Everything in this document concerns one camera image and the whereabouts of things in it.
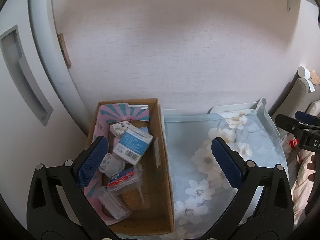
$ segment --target textured wallpaper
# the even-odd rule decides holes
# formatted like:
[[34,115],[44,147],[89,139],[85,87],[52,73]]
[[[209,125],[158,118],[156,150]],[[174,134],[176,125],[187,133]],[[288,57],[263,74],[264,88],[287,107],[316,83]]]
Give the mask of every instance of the textured wallpaper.
[[257,101],[269,110],[300,64],[320,72],[317,7],[302,0],[53,0],[70,74],[100,100],[158,98],[204,113]]

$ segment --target hand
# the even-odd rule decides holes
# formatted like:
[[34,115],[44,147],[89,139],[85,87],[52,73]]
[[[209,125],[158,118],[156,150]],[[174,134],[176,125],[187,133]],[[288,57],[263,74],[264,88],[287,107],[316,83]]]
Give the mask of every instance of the hand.
[[[311,163],[308,163],[307,164],[307,169],[309,169],[309,170],[312,170],[312,171],[315,171],[316,170],[316,155],[315,154],[313,154],[312,156],[311,156]],[[309,176],[308,176],[308,179],[310,180],[310,181],[314,181],[315,180],[315,173],[312,173],[312,174],[310,174]]]

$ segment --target white paper roll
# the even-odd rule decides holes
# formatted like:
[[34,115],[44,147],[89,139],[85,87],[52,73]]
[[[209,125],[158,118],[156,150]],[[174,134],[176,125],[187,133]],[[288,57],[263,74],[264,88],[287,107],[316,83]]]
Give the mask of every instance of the white paper roll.
[[302,77],[302,78],[305,78],[306,80],[309,80],[310,71],[307,70],[305,67],[300,66],[298,68],[298,75],[299,75],[299,77]]

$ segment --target headboard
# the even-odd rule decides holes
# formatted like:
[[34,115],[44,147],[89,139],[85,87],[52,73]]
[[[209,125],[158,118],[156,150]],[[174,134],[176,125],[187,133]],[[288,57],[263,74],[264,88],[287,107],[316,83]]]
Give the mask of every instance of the headboard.
[[[304,78],[298,78],[289,95],[271,116],[273,122],[278,114],[293,117],[296,111],[305,112],[311,103],[320,100],[320,86],[315,86],[316,91],[310,92],[308,82]],[[278,128],[282,138],[288,132]]]

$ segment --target blue label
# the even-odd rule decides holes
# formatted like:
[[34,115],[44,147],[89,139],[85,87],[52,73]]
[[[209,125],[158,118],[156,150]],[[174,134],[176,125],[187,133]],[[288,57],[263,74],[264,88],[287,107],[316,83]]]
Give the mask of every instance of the blue label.
[[133,152],[139,154],[140,156],[144,154],[144,152],[148,148],[148,144],[140,139],[136,138],[130,133],[125,132],[124,135],[121,137],[120,142],[122,145],[126,146]]
[[126,175],[127,173],[129,173],[129,172],[131,172],[131,171],[133,171],[133,167],[131,167],[131,168],[127,169],[127,170],[121,171],[120,173],[112,176],[112,177],[109,179],[109,183],[110,183],[110,182],[113,182],[113,181],[115,181],[115,180],[117,180],[117,179],[119,179],[119,178],[121,178],[121,177],[123,177],[124,175]]

